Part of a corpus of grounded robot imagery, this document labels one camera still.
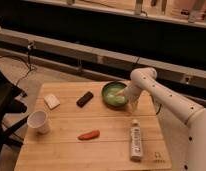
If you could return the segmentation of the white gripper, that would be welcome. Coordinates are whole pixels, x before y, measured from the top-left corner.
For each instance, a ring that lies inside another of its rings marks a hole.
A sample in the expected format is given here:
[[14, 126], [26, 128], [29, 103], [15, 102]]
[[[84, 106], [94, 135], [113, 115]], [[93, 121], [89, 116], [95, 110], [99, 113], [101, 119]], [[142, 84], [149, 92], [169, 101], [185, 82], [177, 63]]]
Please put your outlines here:
[[134, 82], [130, 82], [125, 89], [119, 90], [115, 95], [125, 95], [130, 102], [131, 110], [136, 111], [138, 107], [138, 100], [142, 91], [143, 89], [140, 86]]

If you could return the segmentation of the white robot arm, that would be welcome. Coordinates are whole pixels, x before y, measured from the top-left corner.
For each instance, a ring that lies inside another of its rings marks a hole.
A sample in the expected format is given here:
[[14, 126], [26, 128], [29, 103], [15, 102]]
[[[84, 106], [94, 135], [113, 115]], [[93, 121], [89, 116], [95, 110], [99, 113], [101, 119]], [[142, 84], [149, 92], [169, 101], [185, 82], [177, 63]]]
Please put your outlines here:
[[135, 106], [147, 91], [189, 128], [184, 171], [206, 171], [206, 108], [156, 81], [152, 67], [134, 69], [130, 82], [118, 92]]

